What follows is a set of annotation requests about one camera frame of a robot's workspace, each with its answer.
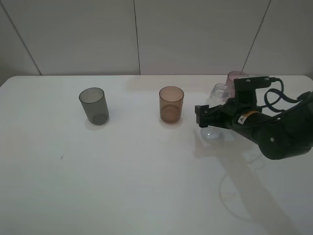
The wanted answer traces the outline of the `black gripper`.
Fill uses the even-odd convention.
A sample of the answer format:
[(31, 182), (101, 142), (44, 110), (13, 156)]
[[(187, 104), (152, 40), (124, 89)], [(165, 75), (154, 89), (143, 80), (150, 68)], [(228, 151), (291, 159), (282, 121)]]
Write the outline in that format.
[(262, 108), (256, 98), (230, 98), (225, 104), (195, 106), (196, 123), (200, 128), (220, 127), (240, 135), (253, 135), (263, 126)]

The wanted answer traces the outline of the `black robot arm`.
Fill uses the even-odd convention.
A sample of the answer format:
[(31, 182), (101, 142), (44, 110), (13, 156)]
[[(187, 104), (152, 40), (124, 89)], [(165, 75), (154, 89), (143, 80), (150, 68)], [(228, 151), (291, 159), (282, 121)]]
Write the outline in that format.
[(196, 122), (232, 130), (254, 142), (265, 157), (280, 160), (308, 153), (313, 147), (313, 93), (301, 94), (297, 105), (273, 117), (260, 107), (235, 106), (233, 99), (224, 105), (195, 106)]

